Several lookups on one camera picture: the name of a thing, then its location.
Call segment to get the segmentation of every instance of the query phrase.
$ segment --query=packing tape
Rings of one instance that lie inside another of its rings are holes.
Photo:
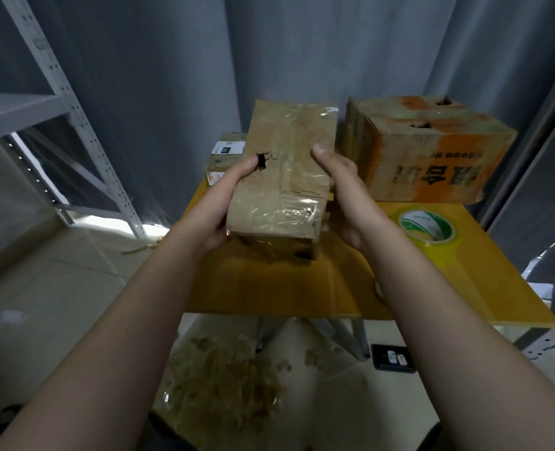
[[[424,254],[437,266],[454,260],[461,234],[447,217],[420,207],[409,207],[391,216]]]

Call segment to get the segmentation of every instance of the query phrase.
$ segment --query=floor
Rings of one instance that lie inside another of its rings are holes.
[[[26,402],[121,291],[151,250],[120,230],[64,230],[0,277],[0,409]],[[254,336],[246,316],[186,314],[180,339]],[[403,345],[394,322],[366,322],[370,343]],[[501,331],[513,339],[519,332]],[[315,349],[317,367],[304,363]],[[415,450],[438,421],[417,374],[377,371],[294,320],[264,349],[292,371],[263,449]],[[555,352],[538,361],[555,383]]]

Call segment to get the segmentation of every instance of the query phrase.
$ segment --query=gray curtain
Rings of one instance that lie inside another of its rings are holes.
[[[29,2],[144,222],[179,218],[255,98],[447,93],[522,131],[555,80],[555,0]]]

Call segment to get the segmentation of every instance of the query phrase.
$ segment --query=wall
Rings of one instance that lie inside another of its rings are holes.
[[[0,251],[51,219],[56,219],[52,206],[0,146]]]

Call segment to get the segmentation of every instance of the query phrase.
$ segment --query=cardboard box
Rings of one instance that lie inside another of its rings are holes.
[[[337,120],[333,105],[256,101],[244,158],[259,156],[265,167],[234,190],[226,223],[232,235],[273,256],[314,256],[330,179],[311,148],[334,148]]]
[[[376,201],[475,203],[516,137],[446,96],[347,104],[343,153]]]
[[[213,185],[231,165],[243,158],[246,133],[224,133],[206,161],[206,181]]]

